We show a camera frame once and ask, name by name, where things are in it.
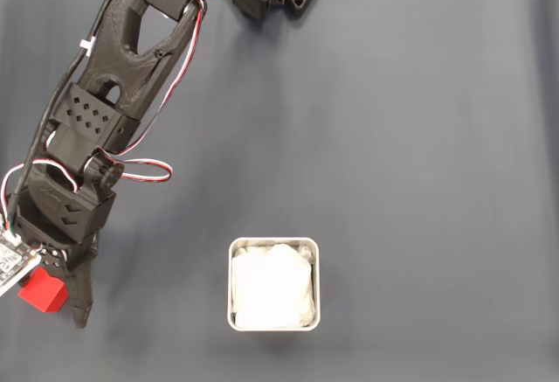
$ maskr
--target white cloth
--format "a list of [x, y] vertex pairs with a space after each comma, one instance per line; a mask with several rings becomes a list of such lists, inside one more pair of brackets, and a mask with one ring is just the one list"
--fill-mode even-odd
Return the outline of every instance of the white cloth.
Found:
[[240, 248], [233, 258], [239, 328], [306, 327], [314, 319], [312, 253], [289, 245]]

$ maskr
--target black cable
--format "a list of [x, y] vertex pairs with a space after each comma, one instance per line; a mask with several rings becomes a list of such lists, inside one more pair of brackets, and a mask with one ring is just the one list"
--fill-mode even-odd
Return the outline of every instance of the black cable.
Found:
[[[97, 17], [93, 21], [93, 25], [91, 30], [88, 34], [87, 40], [91, 41], [92, 37], [95, 36], [97, 30], [99, 30], [101, 21], [105, 16], [105, 12], [107, 10], [108, 5], [112, 2], [112, 0], [104, 0], [103, 4], [100, 7], [99, 12], [97, 13]], [[56, 107], [56, 103], [58, 102], [60, 95], [64, 91], [66, 85], [70, 81], [72, 75], [76, 71], [81, 63], [81, 60], [86, 55], [86, 49], [80, 49], [64, 75], [62, 79], [58, 83], [58, 85], [54, 88], [54, 92], [52, 93], [52, 97], [47, 104], [43, 116], [41, 117], [41, 121], [38, 124], [37, 131], [35, 131], [35, 136], [33, 137], [33, 141], [31, 143], [31, 147], [29, 148], [29, 152], [27, 153], [27, 158], [25, 159], [24, 167], [22, 168], [21, 176], [19, 177], [16, 185], [16, 189], [13, 191], [10, 197], [10, 202], [8, 203], [8, 217], [5, 218], [7, 223], [13, 223], [14, 218], [16, 217], [16, 209], [17, 203], [19, 198], [21, 197], [21, 193], [25, 187], [25, 183], [27, 183], [27, 178], [31, 172], [31, 167], [33, 166], [33, 160], [37, 155], [39, 145], [41, 143], [41, 138], [43, 137], [43, 133], [45, 132], [46, 125], [51, 118], [52, 111]]]

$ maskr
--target gray backdrop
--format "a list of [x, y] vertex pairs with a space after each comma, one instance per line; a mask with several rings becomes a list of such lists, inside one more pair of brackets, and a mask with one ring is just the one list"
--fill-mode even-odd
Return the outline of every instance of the gray backdrop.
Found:
[[[0, 0], [0, 170], [100, 1]], [[260, 25], [210, 0], [134, 153], [176, 174], [116, 187], [85, 330], [2, 298], [0, 380], [557, 381], [548, 3], [317, 0]], [[320, 245], [316, 332], [228, 326], [228, 246], [261, 235]]]

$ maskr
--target red and white wire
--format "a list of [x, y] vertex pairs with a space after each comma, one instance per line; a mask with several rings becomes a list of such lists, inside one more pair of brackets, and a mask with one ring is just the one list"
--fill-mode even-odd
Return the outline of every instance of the red and white wire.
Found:
[[173, 176], [173, 168], [168, 163], [163, 161], [158, 161], [156, 159], [148, 159], [148, 158], [140, 158], [140, 159], [128, 159], [126, 161], [122, 161], [122, 163], [138, 163], [142, 165], [149, 165], [149, 166], [156, 166], [163, 170], [167, 171], [166, 175], [160, 177], [149, 177], [145, 175], [137, 175], [137, 174], [122, 174], [124, 179], [130, 179], [132, 181], [142, 181], [146, 183], [164, 183], [165, 181], [169, 181]]
[[[55, 162], [51, 159], [35, 159], [33, 161], [34, 165], [51, 165], [51, 166], [55, 166], [56, 168], [58, 168], [59, 170], [62, 171], [62, 173], [64, 174], [64, 176], [68, 179], [68, 181], [70, 181], [70, 184], [72, 184], [73, 187], [73, 192], [77, 193], [79, 191], [79, 187], [78, 187], [78, 183], [76, 183], [76, 180], [73, 179], [73, 177], [68, 173], [68, 171], [66, 170], [66, 168], [64, 166], [62, 166], [60, 163]], [[8, 198], [6, 196], [6, 187], [8, 186], [8, 179], [10, 179], [10, 175], [13, 174], [15, 171], [17, 170], [21, 170], [24, 167], [24, 163], [21, 163], [17, 166], [14, 166], [11, 170], [8, 171], [8, 173], [5, 175], [5, 177], [3, 178], [2, 181], [2, 186], [0, 187], [0, 201], [2, 202], [2, 214], [4, 217], [4, 221], [6, 221], [6, 230], [9, 231], [10, 230], [10, 224], [7, 222], [7, 218], [8, 218]]]
[[155, 113], [154, 118], [152, 118], [151, 121], [149, 122], [148, 126], [144, 129], [144, 131], [141, 133], [141, 135], [132, 144], [130, 144], [122, 152], [114, 154], [115, 156], [126, 155], [130, 150], [132, 150], [133, 148], [138, 146], [138, 144], [140, 144], [140, 142], [144, 139], [144, 137], [148, 134], [148, 132], [153, 127], [153, 125], [155, 123], [155, 120], [157, 120], [157, 117], [159, 117], [159, 115], [161, 114], [163, 109], [167, 106], [167, 103], [169, 102], [169, 99], [170, 99], [171, 95], [175, 91], [175, 88], [178, 86], [178, 84], [181, 82], [181, 80], [183, 80], [183, 77], [184, 77], [184, 75], [186, 74], [186, 71], [189, 68], [190, 62], [192, 61], [192, 56], [194, 55], [194, 51], [196, 50], [196, 46], [197, 46], [197, 43], [198, 43], [198, 35], [199, 35], [199, 32], [200, 32], [200, 24], [202, 23], [202, 12], [204, 10], [204, 0], [197, 0], [197, 1], [200, 3], [200, 10], [198, 11], [198, 14], [197, 14], [197, 20], [196, 20], [196, 24], [194, 25], [194, 31], [192, 32], [192, 39], [190, 40], [189, 50], [186, 53], [186, 57], [184, 58], [184, 62], [183, 62], [183, 65], [181, 67], [181, 70], [179, 71], [178, 75], [176, 76], [176, 79], [173, 80], [173, 83], [171, 84], [169, 90], [165, 94], [165, 97], [163, 98], [163, 101], [162, 101], [161, 105], [159, 106], [159, 109]]

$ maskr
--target red block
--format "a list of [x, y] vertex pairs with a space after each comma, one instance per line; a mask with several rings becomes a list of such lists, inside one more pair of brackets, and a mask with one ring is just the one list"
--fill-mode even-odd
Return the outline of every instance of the red block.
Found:
[[68, 291], [63, 281], [51, 277], [39, 267], [27, 285], [19, 291], [19, 297], [41, 312], [53, 314], [58, 312], [68, 299]]

